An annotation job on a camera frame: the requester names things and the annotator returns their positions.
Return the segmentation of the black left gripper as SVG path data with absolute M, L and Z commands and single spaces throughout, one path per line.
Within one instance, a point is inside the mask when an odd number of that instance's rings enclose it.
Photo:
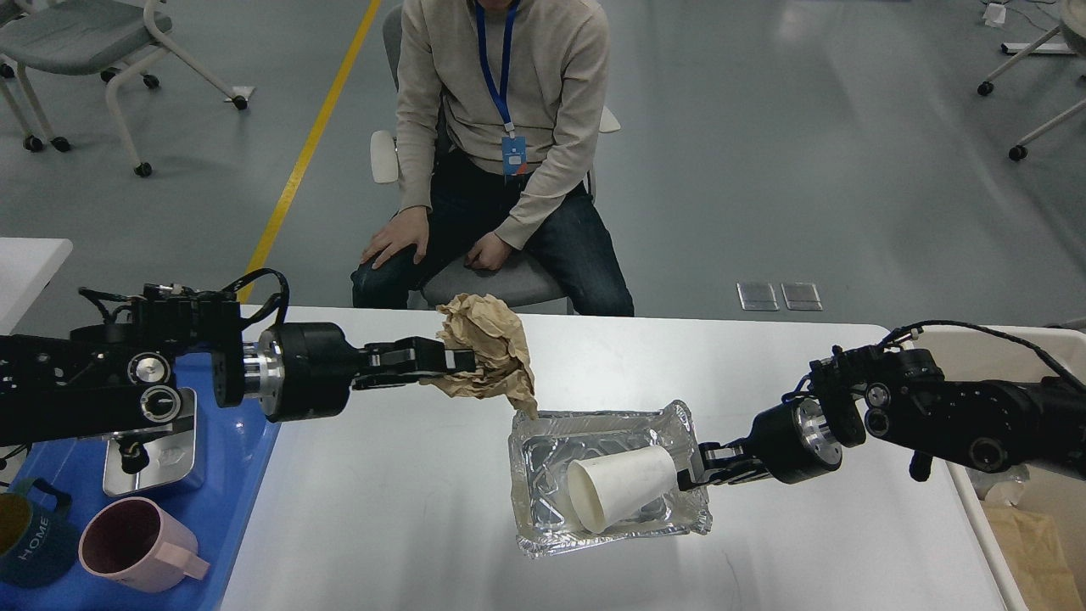
M 359 349 L 333 323 L 272 324 L 247 344 L 247 398 L 272 423 L 341 413 L 353 390 L 393 389 L 476 371 L 473 351 L 432 338 L 402 338 Z

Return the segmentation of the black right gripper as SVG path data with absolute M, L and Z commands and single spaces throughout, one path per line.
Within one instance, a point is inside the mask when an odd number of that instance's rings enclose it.
M 768 478 L 796 484 L 835 472 L 841 464 L 842 446 L 819 403 L 787 400 L 757 413 L 746 440 L 698 442 L 675 484 L 679 491 Z

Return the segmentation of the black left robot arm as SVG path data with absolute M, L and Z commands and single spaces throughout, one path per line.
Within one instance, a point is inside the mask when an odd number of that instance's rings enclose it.
M 341 413 L 353 390 L 392 389 L 476 370 L 471 351 L 430 338 L 355 347 L 333 323 L 287 321 L 288 279 L 258 268 L 220 290 L 147 283 L 141 294 L 81 289 L 104 319 L 70 338 L 1 340 L 5 447 L 119 440 L 121 466 L 150 463 L 144 446 L 185 421 L 179 356 L 209 353 L 218 406 L 260 402 L 272 423 Z

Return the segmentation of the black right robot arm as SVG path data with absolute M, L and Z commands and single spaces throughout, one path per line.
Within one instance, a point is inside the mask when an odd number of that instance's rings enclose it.
M 675 475 L 679 491 L 768 478 L 806 482 L 837 471 L 842 449 L 868 436 L 911 449 L 915 482 L 926 482 L 934 459 L 989 474 L 1035 464 L 1083 479 L 1082 379 L 1025 338 L 967 324 L 1034 352 L 1051 375 L 949 380 L 930 351 L 906 345 L 932 324 L 904 324 L 849 351 L 834 345 L 779 406 L 756 415 L 747 436 L 700 442 L 689 469 Z

